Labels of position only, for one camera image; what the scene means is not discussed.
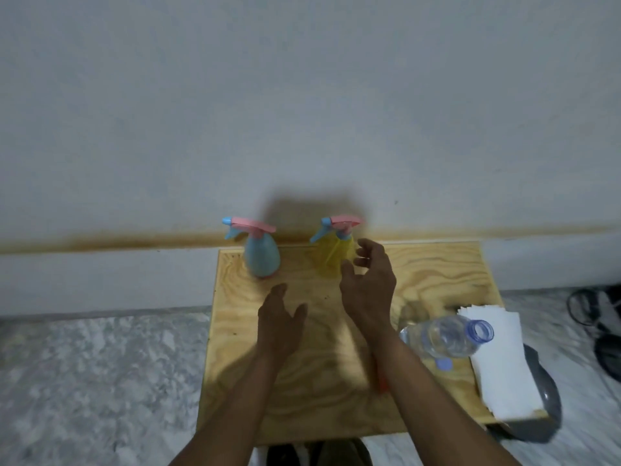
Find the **yellow bottle body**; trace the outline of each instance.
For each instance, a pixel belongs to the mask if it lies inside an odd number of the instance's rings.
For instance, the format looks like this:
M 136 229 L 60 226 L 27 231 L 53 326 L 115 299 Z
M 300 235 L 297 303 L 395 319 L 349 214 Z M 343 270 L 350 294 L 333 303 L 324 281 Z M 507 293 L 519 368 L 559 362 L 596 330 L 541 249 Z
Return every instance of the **yellow bottle body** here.
M 317 241 L 313 255 L 317 273 L 325 278 L 339 278 L 341 261 L 352 260 L 355 256 L 353 238 L 350 235 L 350 238 L 341 240 L 331 232 Z

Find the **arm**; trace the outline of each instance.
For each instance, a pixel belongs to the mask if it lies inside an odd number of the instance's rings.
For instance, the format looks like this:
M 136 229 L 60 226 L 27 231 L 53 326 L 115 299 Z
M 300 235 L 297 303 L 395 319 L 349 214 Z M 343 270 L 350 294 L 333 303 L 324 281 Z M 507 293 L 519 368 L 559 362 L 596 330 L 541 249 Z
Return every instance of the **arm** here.
M 285 284 L 274 286 L 265 298 L 250 366 L 170 466 L 248 464 L 276 375 L 298 349 L 304 329 L 306 305 L 291 317 L 283 304 L 286 289 Z
M 437 383 L 418 356 L 401 342 L 390 323 L 396 278 L 384 247 L 360 239 L 354 274 L 344 261 L 340 284 L 343 306 L 381 367 L 410 437 L 428 466 L 515 466 L 519 463 L 490 438 Z

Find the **wooden table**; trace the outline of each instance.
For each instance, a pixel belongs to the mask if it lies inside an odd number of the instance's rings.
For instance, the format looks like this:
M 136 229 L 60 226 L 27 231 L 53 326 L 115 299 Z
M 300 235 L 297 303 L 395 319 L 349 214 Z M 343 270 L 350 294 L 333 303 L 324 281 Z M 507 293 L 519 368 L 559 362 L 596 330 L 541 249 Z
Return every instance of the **wooden table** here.
M 249 275 L 241 249 L 220 251 L 198 427 L 248 365 L 257 311 L 269 289 L 287 282 L 287 309 L 307 302 L 309 314 L 300 349 L 276 380 L 258 444 L 406 431 L 391 395 L 377 394 L 372 356 L 343 310 L 338 280 L 316 274 L 312 251 L 281 247 L 281 268 L 268 280 Z M 386 253 L 397 276 L 391 306 L 396 329 L 454 314 L 462 305 L 502 305 L 476 242 L 386 245 Z M 496 422 L 481 402 L 469 359 L 454 360 L 450 372 L 437 371 L 432 362 L 427 367 L 477 422 Z

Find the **spray nozzle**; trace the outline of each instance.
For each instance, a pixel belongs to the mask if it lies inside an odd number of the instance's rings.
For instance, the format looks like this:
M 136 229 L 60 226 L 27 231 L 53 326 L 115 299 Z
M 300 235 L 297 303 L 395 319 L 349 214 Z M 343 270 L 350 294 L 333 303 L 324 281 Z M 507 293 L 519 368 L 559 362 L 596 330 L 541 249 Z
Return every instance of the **spray nozzle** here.
M 247 232 L 251 237 L 260 239 L 263 234 L 273 234 L 276 231 L 274 226 L 242 217 L 225 217 L 222 219 L 222 223 L 230 226 L 229 233 L 224 237 L 225 239 L 233 239 L 242 232 Z
M 317 242 L 324 235 L 335 230 L 337 237 L 341 240 L 347 240 L 352 236 L 352 229 L 362 222 L 359 217 L 356 216 L 332 216 L 323 217 L 321 219 L 321 229 L 310 238 L 311 243 Z

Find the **brown stain on wall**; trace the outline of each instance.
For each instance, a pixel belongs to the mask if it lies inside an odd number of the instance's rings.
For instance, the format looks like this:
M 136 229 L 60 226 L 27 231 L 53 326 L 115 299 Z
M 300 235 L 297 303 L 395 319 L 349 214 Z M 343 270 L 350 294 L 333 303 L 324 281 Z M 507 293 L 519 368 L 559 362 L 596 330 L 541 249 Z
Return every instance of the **brown stain on wall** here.
M 519 227 L 488 229 L 428 229 L 428 230 L 381 230 L 362 229 L 355 237 L 368 237 L 379 242 L 407 242 L 413 240 L 482 240 L 519 239 L 534 236 L 590 235 L 619 230 L 619 225 L 600 226 L 557 226 L 557 227 Z M 299 245 L 308 243 L 317 229 L 284 229 L 274 234 L 279 245 Z M 8 242 L 0 243 L 0 254 L 15 255 L 25 253 L 73 253 L 114 250 L 152 250 L 152 249 L 200 249 L 210 247 L 239 246 L 245 237 L 225 240 L 226 229 L 208 232 L 180 232 L 169 234 L 97 234 L 75 236 L 56 242 Z

